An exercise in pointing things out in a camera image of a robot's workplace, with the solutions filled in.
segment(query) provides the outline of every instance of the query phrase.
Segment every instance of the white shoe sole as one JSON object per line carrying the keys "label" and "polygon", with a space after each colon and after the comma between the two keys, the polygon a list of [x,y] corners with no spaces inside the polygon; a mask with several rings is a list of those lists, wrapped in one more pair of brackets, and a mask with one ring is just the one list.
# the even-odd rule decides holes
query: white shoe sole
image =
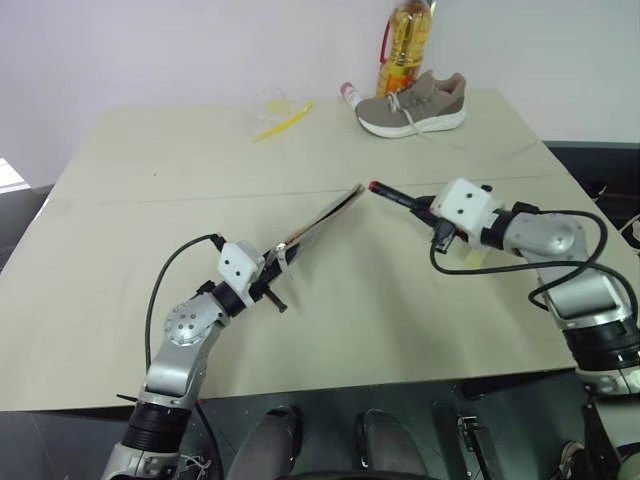
{"label": "white shoe sole", "polygon": [[409,135],[415,135],[419,132],[439,132],[441,130],[451,130],[459,127],[464,122],[467,112],[463,106],[460,111],[451,113],[449,115],[440,115],[439,117],[429,117],[424,120],[420,120],[413,125],[404,125],[402,127],[381,127],[379,125],[373,125],[369,122],[362,120],[358,117],[360,124],[379,137],[385,138],[402,138]]}

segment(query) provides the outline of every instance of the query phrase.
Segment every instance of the shoelace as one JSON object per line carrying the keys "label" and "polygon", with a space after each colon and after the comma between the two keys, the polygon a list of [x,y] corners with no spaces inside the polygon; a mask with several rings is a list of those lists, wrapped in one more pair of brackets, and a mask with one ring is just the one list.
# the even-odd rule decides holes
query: shoelace
{"label": "shoelace", "polygon": [[404,116],[407,117],[407,121],[409,122],[411,127],[413,127],[413,129],[418,135],[422,136],[422,132],[418,129],[415,122],[413,121],[413,117],[409,113],[409,110],[407,110],[406,108],[403,108],[402,105],[400,105],[400,100],[398,99],[398,93],[400,91],[401,90],[398,90],[397,92],[387,93],[387,98],[389,99],[389,105],[391,106],[391,112],[395,113],[398,110],[400,110],[402,113],[404,113]]}

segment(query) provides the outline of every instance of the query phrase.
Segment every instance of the sneaker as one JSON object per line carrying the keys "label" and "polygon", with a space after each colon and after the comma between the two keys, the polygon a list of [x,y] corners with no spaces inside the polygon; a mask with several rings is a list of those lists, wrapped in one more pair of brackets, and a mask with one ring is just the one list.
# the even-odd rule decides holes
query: sneaker
{"label": "sneaker", "polygon": [[580,442],[565,443],[562,453],[560,454],[560,464],[558,465],[558,473],[552,480],[569,480],[573,478],[572,467],[576,455],[584,452],[584,445]]}
{"label": "sneaker", "polygon": [[450,130],[464,121],[465,85],[459,73],[436,80],[429,70],[406,88],[363,100],[356,115],[366,130],[385,138]]}

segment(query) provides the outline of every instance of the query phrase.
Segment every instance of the white wall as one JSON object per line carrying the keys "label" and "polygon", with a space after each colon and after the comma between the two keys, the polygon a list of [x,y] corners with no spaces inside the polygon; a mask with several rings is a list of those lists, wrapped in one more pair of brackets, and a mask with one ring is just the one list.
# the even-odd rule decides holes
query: white wall
{"label": "white wall", "polygon": [[[373,91],[391,0],[2,0],[0,157],[54,182],[103,109]],[[640,139],[640,2],[441,0],[425,66],[545,140]]]}

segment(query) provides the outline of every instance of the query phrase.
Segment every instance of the metal bracket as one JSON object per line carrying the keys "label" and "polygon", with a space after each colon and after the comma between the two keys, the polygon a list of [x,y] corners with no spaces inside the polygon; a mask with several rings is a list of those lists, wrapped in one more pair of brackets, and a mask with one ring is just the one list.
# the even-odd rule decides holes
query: metal bracket
{"label": "metal bracket", "polygon": [[458,429],[467,450],[475,453],[484,480],[504,480],[489,429],[481,426],[474,416],[458,417]]}

